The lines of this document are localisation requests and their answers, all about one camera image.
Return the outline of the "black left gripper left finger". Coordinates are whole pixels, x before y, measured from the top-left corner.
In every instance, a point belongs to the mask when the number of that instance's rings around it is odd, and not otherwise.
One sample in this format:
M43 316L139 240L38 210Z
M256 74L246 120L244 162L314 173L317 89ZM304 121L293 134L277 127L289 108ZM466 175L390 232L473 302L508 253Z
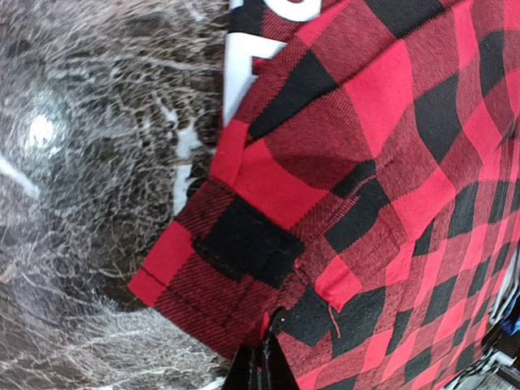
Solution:
M232 389L258 389L258 351L241 347L232 363Z

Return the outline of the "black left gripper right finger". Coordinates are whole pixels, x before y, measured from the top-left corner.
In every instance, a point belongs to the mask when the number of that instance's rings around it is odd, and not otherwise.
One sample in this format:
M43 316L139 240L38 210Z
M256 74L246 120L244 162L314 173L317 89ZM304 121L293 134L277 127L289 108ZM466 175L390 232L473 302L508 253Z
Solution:
M286 310L277 310L262 339L262 389L300 389L277 338L286 316Z

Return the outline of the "red black plaid shirt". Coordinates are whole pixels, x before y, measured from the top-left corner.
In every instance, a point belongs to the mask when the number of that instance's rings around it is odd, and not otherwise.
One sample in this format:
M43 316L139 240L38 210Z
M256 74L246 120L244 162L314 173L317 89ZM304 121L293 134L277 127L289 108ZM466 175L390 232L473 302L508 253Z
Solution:
M519 244L516 1L234 1L205 183L129 284L300 389L440 389Z

